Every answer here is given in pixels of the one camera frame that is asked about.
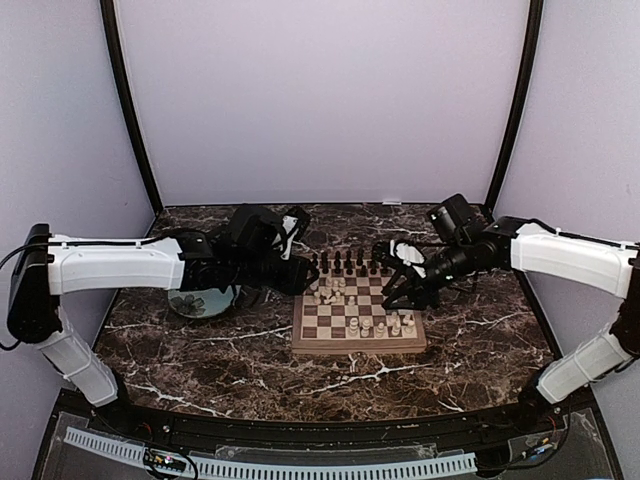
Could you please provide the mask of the white chess bishop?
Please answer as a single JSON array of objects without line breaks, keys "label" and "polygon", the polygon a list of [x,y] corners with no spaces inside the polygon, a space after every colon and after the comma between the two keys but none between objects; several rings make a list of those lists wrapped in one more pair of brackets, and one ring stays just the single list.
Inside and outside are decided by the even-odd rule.
[{"label": "white chess bishop", "polygon": [[386,324],[380,322],[375,328],[375,337],[384,338],[387,332]]},{"label": "white chess bishop", "polygon": [[360,322],[360,336],[362,338],[367,338],[371,334],[372,329],[372,320],[369,318],[365,318]]}]

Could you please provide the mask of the white chess king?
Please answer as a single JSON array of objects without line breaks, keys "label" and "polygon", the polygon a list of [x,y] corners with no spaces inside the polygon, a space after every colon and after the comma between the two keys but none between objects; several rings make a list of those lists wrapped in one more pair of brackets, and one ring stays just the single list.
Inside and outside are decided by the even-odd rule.
[{"label": "white chess king", "polygon": [[353,317],[349,320],[347,334],[349,338],[358,338],[359,337],[359,319],[357,317]]}]

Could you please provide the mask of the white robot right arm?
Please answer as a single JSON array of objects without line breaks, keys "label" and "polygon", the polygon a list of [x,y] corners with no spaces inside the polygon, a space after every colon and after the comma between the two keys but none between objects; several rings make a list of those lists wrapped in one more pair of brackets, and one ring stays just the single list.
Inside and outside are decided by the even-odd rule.
[{"label": "white robot right arm", "polygon": [[591,387],[601,400],[607,386],[628,395],[639,381],[623,376],[639,372],[639,247],[629,241],[589,237],[554,228],[536,218],[503,216],[494,221],[455,220],[432,213],[441,241],[433,255],[410,240],[377,243],[373,258],[393,271],[383,289],[387,310],[435,308],[441,290],[481,272],[510,272],[533,281],[533,291],[550,314],[549,326],[570,333],[559,314],[575,320],[593,308],[581,339],[562,339],[561,356],[533,373],[510,413],[521,434],[534,432],[557,405]]}]

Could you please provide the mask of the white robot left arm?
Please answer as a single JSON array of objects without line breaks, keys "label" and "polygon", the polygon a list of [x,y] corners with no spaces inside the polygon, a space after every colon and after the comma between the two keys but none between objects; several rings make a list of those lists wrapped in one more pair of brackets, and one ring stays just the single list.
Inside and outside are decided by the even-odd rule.
[{"label": "white robot left arm", "polygon": [[107,240],[54,235],[32,227],[25,243],[7,254],[10,278],[6,327],[17,345],[38,350],[71,382],[120,436],[141,427],[126,391],[77,333],[61,305],[66,294],[133,288],[187,292],[267,287],[302,294],[319,277],[311,260],[290,251],[282,230],[246,245],[222,233],[178,230],[155,238]]}]

